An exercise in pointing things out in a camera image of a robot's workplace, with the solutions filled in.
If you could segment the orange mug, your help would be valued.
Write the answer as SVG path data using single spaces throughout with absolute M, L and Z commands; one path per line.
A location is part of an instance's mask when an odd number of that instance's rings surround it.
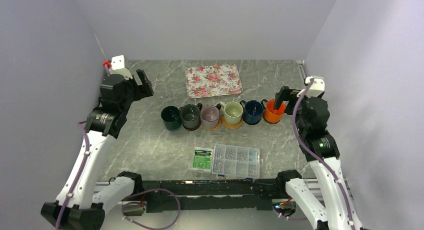
M 285 113 L 286 105 L 284 103 L 281 104 L 279 109 L 274 109 L 274 103 L 275 99 L 272 100 L 266 100 L 263 99 L 261 101 L 261 104 L 263 105 L 264 112 L 263 112 L 263 119 L 270 123 L 270 124 L 276 124 L 278 123 L 282 116 Z

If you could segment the navy blue mug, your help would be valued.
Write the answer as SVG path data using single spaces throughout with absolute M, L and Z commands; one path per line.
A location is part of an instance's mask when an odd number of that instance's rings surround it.
M 242 119 L 245 123 L 249 125 L 256 125 L 260 122 L 264 112 L 264 106 L 260 102 L 256 100 L 242 100 L 239 103 L 243 107 Z

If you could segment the dark green mug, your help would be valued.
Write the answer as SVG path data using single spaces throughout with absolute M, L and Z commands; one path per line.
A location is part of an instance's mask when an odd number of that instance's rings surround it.
M 164 126 L 177 128 L 182 125 L 180 110 L 176 106 L 167 106 L 161 111 L 161 119 Z

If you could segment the cream mug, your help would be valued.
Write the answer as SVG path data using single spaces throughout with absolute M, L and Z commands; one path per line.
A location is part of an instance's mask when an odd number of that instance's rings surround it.
M 219 104 L 220 109 L 223 112 L 224 120 L 227 124 L 237 125 L 241 121 L 244 109 L 240 103 L 234 101 L 224 103 L 221 101 Z

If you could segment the grey mug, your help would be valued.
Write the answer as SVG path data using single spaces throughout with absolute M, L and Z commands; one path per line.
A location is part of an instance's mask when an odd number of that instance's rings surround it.
M 196 105 L 187 104 L 181 107 L 179 110 L 180 110 L 182 125 L 184 124 L 188 128 L 193 128 L 199 122 L 201 122 L 200 115 L 201 115 L 202 107 L 203 105 L 201 103 L 198 103 Z

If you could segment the dark wood coaster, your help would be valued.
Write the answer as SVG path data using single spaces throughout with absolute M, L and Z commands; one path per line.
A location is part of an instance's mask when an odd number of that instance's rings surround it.
M 201 122 L 199 122 L 195 127 L 193 127 L 193 128 L 188 128 L 187 126 L 185 126 L 184 124 L 183 124 L 183 127 L 186 129 L 186 130 L 188 130 L 188 131 L 195 131 L 195 130 L 197 130 L 198 128 L 200 128 L 200 126 L 201 126 L 202 124 L 201 124 Z

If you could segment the lilac mug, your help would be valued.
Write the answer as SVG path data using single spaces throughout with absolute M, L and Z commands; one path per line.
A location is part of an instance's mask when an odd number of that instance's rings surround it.
M 206 105 L 200 111 L 200 121 L 203 127 L 214 128 L 220 118 L 221 104 Z

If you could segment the blue smiley coaster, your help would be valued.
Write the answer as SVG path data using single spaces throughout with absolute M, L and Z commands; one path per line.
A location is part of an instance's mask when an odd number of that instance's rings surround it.
M 176 132 L 176 131 L 180 130 L 182 127 L 183 127 L 183 125 L 180 125 L 180 126 L 179 126 L 179 127 L 177 127 L 177 128 L 168 128 L 167 126 L 165 126 L 164 128 L 165 128 L 167 131 L 170 131 L 170 132 Z

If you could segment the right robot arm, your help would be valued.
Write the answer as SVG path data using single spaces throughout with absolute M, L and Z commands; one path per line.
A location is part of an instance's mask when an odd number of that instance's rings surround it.
M 328 103 L 321 94 L 307 97 L 307 91 L 308 88 L 295 90 L 284 86 L 276 93 L 274 106 L 288 102 L 285 113 L 292 115 L 293 132 L 316 176 L 323 202 L 296 170 L 278 173 L 276 193 L 292 198 L 314 230 L 363 230 L 342 173 L 338 146 L 327 130 Z

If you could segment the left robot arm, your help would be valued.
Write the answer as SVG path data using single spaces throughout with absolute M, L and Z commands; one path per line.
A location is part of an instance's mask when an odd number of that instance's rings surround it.
M 101 167 L 127 121 L 133 102 L 154 94 L 152 83 L 142 69 L 125 77 L 113 73 L 103 79 L 97 106 L 78 125 L 83 141 L 77 160 L 54 202 L 45 202 L 40 214 L 56 230 L 99 230 L 106 214 L 122 199 L 139 199 L 144 193 L 142 176 L 124 171 L 95 193 Z

